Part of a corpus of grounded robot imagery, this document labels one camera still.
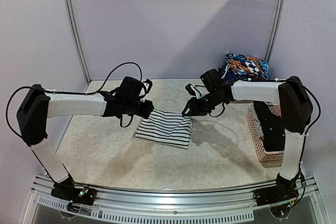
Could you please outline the black white striped shirt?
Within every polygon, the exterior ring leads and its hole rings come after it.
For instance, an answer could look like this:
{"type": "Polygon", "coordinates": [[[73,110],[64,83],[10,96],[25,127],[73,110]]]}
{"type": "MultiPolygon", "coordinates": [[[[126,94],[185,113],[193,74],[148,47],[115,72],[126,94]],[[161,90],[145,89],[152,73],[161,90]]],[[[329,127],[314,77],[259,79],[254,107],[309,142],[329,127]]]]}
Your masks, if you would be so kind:
{"type": "Polygon", "coordinates": [[[147,119],[141,121],[135,132],[135,137],[187,149],[191,134],[191,117],[154,109],[147,119]]]}

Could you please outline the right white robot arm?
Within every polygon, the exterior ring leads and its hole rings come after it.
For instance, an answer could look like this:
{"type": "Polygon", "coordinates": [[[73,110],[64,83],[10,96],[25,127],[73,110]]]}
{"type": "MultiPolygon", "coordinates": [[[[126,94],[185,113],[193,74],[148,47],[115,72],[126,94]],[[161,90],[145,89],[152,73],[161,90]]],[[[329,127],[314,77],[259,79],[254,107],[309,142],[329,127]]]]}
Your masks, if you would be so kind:
{"type": "Polygon", "coordinates": [[[280,107],[281,123],[285,133],[284,157],[279,176],[292,180],[299,174],[304,144],[313,105],[297,76],[280,80],[232,80],[226,82],[218,70],[211,69],[201,75],[207,93],[200,97],[189,84],[192,95],[182,111],[183,116],[205,116],[216,106],[231,102],[269,102],[280,107]]]}

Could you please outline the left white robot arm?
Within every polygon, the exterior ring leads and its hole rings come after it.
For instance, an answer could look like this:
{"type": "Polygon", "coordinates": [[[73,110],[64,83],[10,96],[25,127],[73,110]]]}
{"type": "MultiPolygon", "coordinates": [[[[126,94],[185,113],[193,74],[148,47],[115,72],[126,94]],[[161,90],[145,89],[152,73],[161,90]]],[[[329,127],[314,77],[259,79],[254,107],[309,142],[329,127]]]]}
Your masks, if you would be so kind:
{"type": "Polygon", "coordinates": [[[47,140],[47,119],[65,115],[116,117],[119,120],[124,115],[136,115],[147,119],[154,106],[144,97],[152,86],[149,79],[139,81],[125,77],[112,91],[72,93],[44,90],[39,84],[30,87],[17,111],[20,133],[49,177],[58,183],[58,192],[67,200],[77,197],[78,188],[68,181],[69,173],[47,140]]]}

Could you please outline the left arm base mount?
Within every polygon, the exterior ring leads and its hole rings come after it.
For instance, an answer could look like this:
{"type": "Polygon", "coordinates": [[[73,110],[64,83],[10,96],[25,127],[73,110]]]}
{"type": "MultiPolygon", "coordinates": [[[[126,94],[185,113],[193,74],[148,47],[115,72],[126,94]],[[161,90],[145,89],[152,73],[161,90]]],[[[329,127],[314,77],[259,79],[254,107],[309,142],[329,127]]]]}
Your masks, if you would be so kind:
{"type": "Polygon", "coordinates": [[[51,195],[62,200],[71,201],[73,204],[92,206],[97,191],[86,185],[77,188],[73,178],[69,177],[61,183],[54,183],[51,195]]]}

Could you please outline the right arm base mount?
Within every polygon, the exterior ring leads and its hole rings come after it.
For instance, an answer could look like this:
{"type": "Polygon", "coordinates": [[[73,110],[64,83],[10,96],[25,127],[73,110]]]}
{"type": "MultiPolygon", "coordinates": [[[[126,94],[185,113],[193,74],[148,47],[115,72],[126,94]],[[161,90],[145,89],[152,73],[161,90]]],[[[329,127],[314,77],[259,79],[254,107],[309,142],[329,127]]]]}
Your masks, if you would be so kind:
{"type": "Polygon", "coordinates": [[[256,201],[257,206],[275,204],[287,200],[294,199],[294,202],[290,203],[288,208],[294,207],[303,197],[306,187],[306,178],[303,173],[299,172],[293,179],[287,180],[277,174],[276,184],[271,187],[264,187],[256,189],[253,192],[253,199],[256,201]],[[301,186],[303,188],[302,195],[299,195],[296,181],[300,179],[301,186]]]}

